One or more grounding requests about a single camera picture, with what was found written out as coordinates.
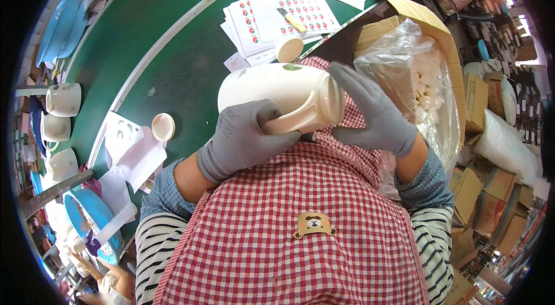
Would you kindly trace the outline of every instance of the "striped sleeve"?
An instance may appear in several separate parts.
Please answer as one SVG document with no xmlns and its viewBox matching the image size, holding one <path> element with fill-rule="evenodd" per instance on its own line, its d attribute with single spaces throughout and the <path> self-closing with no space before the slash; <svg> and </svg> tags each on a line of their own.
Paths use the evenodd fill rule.
<svg viewBox="0 0 555 305">
<path fill-rule="evenodd" d="M 423 208 L 411 213 L 430 305 L 442 304 L 453 283 L 453 267 L 449 263 L 452 217 L 452 207 Z"/>
<path fill-rule="evenodd" d="M 137 305 L 150 305 L 158 282 L 188 221 L 172 213 L 156 213 L 144 218 L 135 233 Z"/>
</svg>

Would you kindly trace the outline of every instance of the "chair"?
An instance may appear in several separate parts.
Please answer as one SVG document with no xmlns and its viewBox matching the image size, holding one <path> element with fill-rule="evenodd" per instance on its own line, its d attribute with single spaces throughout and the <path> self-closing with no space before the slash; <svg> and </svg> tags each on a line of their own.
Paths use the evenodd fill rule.
<svg viewBox="0 0 555 305">
<path fill-rule="evenodd" d="M 491 14 L 468 14 L 468 13 L 460 13 L 457 11 L 457 8 L 454 6 L 454 2 L 453 0 L 449 0 L 449 3 L 451 4 L 452 9 L 450 10 L 445 10 L 445 8 L 443 6 L 441 6 L 440 3 L 438 3 L 437 0 L 433 0 L 434 4 L 436 5 L 437 9 L 440 11 L 440 13 L 444 16 L 444 20 L 443 22 L 445 24 L 449 24 L 455 20 L 462 20 L 462 19 L 469 19 L 469 20 L 476 20 L 479 22 L 490 22 L 493 21 L 493 15 Z"/>
</svg>

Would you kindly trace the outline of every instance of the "plastic bag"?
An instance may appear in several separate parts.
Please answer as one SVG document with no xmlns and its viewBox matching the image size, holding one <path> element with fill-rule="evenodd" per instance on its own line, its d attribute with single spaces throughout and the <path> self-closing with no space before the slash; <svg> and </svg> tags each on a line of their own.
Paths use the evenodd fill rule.
<svg viewBox="0 0 555 305">
<path fill-rule="evenodd" d="M 450 172 L 457 160 L 460 126 L 447 63 L 436 41 L 422 35 L 420 26 L 407 18 L 366 49 L 354 65 L 376 80 L 405 118 L 416 123 L 443 169 Z M 382 168 L 383 184 L 392 185 L 392 176 L 391 170 Z"/>
<path fill-rule="evenodd" d="M 514 126 L 517 123 L 517 96 L 515 90 L 510 85 L 508 76 L 505 74 L 503 74 L 503 79 L 501 80 L 501 99 L 503 100 L 505 121 Z"/>
<path fill-rule="evenodd" d="M 499 168 L 514 172 L 523 184 L 534 186 L 538 169 L 536 157 L 524 146 L 514 128 L 487 109 L 484 132 L 476 143 L 475 152 Z"/>
</svg>

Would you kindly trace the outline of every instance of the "utility knife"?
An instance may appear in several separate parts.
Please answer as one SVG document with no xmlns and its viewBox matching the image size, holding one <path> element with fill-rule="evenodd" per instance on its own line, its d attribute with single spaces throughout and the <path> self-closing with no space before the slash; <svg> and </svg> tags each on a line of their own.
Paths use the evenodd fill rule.
<svg viewBox="0 0 555 305">
<path fill-rule="evenodd" d="M 301 21 L 287 12 L 287 10 L 283 8 L 277 8 L 277 11 L 283 16 L 287 21 L 289 21 L 296 29 L 299 31 L 306 31 L 306 27 L 301 24 Z"/>
</svg>

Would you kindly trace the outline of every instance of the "white packing material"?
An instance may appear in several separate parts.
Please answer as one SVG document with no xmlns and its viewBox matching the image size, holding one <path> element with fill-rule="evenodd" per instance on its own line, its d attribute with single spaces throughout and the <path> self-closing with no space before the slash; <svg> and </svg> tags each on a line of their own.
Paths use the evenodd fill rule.
<svg viewBox="0 0 555 305">
<path fill-rule="evenodd" d="M 503 79 L 501 80 L 501 99 L 503 100 L 505 121 L 514 126 L 517 123 L 517 96 L 509 83 L 508 76 L 505 74 L 503 74 Z"/>
<path fill-rule="evenodd" d="M 514 172 L 519 181 L 533 187 L 538 165 L 534 154 L 522 143 L 515 129 L 493 112 L 485 109 L 484 132 L 474 149 L 499 168 Z"/>
</svg>

